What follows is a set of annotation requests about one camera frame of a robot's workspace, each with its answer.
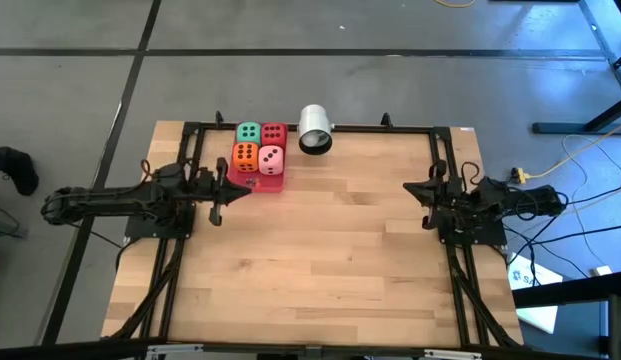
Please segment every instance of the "green die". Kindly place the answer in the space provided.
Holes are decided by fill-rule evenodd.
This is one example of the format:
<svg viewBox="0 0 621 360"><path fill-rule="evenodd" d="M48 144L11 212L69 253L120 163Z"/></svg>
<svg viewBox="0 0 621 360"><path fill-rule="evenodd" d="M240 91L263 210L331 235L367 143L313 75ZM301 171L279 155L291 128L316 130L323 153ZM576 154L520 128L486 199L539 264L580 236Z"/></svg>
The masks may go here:
<svg viewBox="0 0 621 360"><path fill-rule="evenodd" d="M237 142L252 142L261 146L261 125L255 122L239 124Z"/></svg>

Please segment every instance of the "concrete floor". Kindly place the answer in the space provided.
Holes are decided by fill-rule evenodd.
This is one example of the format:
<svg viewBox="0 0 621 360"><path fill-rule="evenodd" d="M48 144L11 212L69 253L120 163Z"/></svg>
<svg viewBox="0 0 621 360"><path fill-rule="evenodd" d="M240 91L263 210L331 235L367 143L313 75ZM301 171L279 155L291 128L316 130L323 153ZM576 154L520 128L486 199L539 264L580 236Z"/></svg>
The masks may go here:
<svg viewBox="0 0 621 360"><path fill-rule="evenodd" d="M612 0L588 1L610 46L621 55L621 17ZM136 47L150 0L0 0L0 47ZM164 1L151 48L598 49L578 5L478 0L467 9L409 0ZM34 344L73 234L39 217L43 198L66 185L89 186L130 69L129 57L0 56L0 145L30 152L42 179L31 198L1 180L0 206L30 229L25 240L0 238L0 347ZM621 90L602 59L399 57L146 58L108 185L139 179L156 120L297 120L310 103L337 123L475 127L486 172L512 166L543 171L564 157L562 136L535 136L536 121L587 121ZM585 141L571 139L572 149ZM621 165L621 137L603 147ZM621 183L621 174L590 150L583 198ZM571 194L582 181L568 164L543 181ZM621 196L584 210L586 229L621 224ZM121 239L121 219L95 230ZM515 229L529 224L511 220ZM580 231L574 215L546 238ZM621 230L588 237L621 271ZM510 249L522 242L513 240ZM583 238L549 246L584 270L600 265ZM60 341L96 339L114 279L115 249L91 239ZM543 250L538 263L570 277L569 264Z"/></svg>

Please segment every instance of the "black shoe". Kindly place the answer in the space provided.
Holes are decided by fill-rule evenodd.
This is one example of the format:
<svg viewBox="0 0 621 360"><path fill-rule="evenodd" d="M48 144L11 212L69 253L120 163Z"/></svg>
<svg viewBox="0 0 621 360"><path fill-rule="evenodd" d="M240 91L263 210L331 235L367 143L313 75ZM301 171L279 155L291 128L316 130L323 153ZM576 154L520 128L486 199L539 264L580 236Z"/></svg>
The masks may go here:
<svg viewBox="0 0 621 360"><path fill-rule="evenodd" d="M7 148L6 170L21 195L30 196L39 186L39 176L34 171L30 155Z"/></svg>

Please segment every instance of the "red tray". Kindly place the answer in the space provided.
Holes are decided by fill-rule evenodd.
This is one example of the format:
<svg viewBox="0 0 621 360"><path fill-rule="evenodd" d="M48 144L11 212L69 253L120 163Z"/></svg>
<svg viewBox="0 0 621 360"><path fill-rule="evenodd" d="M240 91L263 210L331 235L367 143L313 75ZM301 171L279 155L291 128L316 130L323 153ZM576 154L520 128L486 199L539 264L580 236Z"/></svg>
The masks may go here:
<svg viewBox="0 0 621 360"><path fill-rule="evenodd" d="M288 139L288 126L286 124L283 125L284 131L286 133L286 145ZM234 143L232 144L232 148L234 148L234 144L237 142L237 137L234 137ZM266 193L275 193L281 192L283 190L283 179L286 174L286 147L283 148L283 172L279 175L264 175L259 171L255 172L239 172L234 168L232 164L232 154L230 154L230 167L228 168L228 179L232 181L234 184L249 187L253 192L266 192Z"/></svg>

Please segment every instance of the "wooden tabletop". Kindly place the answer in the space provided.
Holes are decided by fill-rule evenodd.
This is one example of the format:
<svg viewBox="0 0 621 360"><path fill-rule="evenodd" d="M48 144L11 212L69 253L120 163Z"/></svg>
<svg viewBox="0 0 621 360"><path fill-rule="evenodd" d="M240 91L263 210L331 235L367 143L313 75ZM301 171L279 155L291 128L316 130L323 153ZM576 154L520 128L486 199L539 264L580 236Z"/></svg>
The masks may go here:
<svg viewBox="0 0 621 360"><path fill-rule="evenodd" d="M157 123L147 158L153 168L176 160L182 128L183 122ZM481 166L474 130L451 132L457 164ZM206 131L202 166L228 158L233 136ZM210 205L198 204L170 340L459 346L445 249L435 231L421 228L424 209L402 188L427 178L427 136L334 133L333 139L329 153L313 157L290 133L284 191L223 207L221 227L208 222ZM118 330L145 296L157 243L143 239L124 253L104 335ZM503 259L489 247L473 249L484 302L520 342ZM162 299L157 309L153 334Z"/></svg>

